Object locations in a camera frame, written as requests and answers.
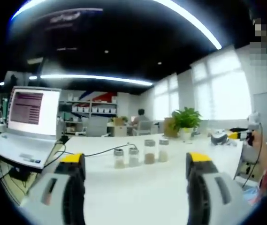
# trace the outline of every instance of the laptop keyboard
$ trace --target laptop keyboard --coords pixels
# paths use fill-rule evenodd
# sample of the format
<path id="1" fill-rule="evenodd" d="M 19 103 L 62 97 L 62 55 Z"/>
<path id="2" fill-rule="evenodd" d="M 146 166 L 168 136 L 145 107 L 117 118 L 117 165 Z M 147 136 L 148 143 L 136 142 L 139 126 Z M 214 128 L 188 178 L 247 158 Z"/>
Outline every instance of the laptop keyboard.
<path id="1" fill-rule="evenodd" d="M 6 140 L 11 140 L 11 143 L 13 143 L 14 145 L 26 146 L 26 148 L 28 149 L 40 151 L 52 149 L 56 142 L 55 140 L 41 140 L 11 134 L 3 134 L 2 137 Z"/>

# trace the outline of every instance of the green leaves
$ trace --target green leaves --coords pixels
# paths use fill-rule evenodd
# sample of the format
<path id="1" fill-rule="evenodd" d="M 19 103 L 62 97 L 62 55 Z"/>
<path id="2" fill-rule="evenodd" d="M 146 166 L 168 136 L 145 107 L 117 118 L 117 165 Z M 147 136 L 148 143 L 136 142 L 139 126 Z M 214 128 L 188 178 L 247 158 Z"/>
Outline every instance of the green leaves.
<path id="1" fill-rule="evenodd" d="M 123 119 L 123 121 L 124 121 L 125 123 L 128 122 L 128 118 L 127 118 L 127 116 L 121 116 L 121 118 Z"/>
<path id="2" fill-rule="evenodd" d="M 194 108 L 185 107 L 184 111 L 175 110 L 172 112 L 172 117 L 175 119 L 174 129 L 180 128 L 195 128 L 200 123 L 200 113 Z"/>

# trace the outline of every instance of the yellow object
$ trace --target yellow object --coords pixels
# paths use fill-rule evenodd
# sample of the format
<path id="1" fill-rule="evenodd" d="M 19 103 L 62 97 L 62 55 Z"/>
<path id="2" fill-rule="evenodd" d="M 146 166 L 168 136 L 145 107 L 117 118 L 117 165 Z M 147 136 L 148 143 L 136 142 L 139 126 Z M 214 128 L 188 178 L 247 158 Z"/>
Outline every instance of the yellow object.
<path id="1" fill-rule="evenodd" d="M 198 153 L 198 152 L 190 152 L 191 158 L 193 162 L 206 162 L 211 161 L 212 159 L 207 155 Z"/>
<path id="2" fill-rule="evenodd" d="M 62 163 L 79 163 L 79 159 L 82 153 L 68 155 L 61 160 Z"/>
<path id="3" fill-rule="evenodd" d="M 234 132 L 232 134 L 229 134 L 228 138 L 230 138 L 230 139 L 238 139 L 238 132 Z"/>

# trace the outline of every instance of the laptop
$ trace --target laptop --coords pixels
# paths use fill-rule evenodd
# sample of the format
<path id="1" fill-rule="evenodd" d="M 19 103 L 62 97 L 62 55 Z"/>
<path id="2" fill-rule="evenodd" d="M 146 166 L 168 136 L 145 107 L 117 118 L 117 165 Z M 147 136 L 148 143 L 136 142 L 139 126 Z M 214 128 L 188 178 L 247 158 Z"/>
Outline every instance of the laptop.
<path id="1" fill-rule="evenodd" d="M 60 93 L 52 88 L 13 88 L 7 131 L 0 134 L 3 160 L 41 172 L 59 139 L 56 118 Z"/>

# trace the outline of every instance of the window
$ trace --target window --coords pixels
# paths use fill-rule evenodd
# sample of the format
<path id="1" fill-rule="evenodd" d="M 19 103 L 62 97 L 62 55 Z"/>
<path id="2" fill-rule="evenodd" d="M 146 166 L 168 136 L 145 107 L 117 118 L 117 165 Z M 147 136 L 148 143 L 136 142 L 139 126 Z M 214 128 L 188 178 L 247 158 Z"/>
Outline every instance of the window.
<path id="1" fill-rule="evenodd" d="M 248 83 L 233 48 L 192 65 L 196 109 L 203 120 L 246 119 L 251 113 Z"/>
<path id="2" fill-rule="evenodd" d="M 179 109 L 178 80 L 173 74 L 154 87 L 153 118 L 164 120 L 176 109 Z"/>

